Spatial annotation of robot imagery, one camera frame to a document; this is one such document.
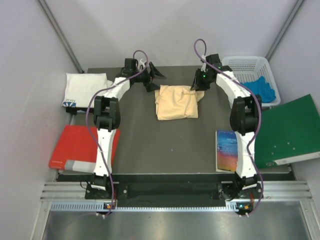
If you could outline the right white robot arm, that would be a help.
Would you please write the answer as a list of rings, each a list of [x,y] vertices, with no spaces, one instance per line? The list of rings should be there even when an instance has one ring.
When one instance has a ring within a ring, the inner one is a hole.
[[[218,54],[199,58],[203,65],[196,70],[191,89],[206,91],[215,83],[228,97],[229,124],[236,135],[238,157],[233,192],[245,198],[258,185],[255,139],[261,127],[262,100],[236,79],[229,66],[222,65]]]

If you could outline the yellow t shirt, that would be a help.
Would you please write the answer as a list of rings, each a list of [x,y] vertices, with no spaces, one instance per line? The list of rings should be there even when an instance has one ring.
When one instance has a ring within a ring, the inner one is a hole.
[[[155,113],[159,121],[197,119],[198,102],[204,91],[191,90],[187,85],[161,85],[154,91]]]

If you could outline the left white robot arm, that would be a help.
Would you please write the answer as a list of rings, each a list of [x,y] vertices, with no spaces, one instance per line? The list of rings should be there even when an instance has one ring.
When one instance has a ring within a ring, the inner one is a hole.
[[[93,122],[97,128],[97,156],[91,188],[102,198],[109,198],[114,191],[112,184],[113,142],[120,126],[120,100],[135,83],[142,83],[147,92],[159,90],[154,78],[165,78],[152,62],[126,58],[124,67],[112,85],[93,103]]]

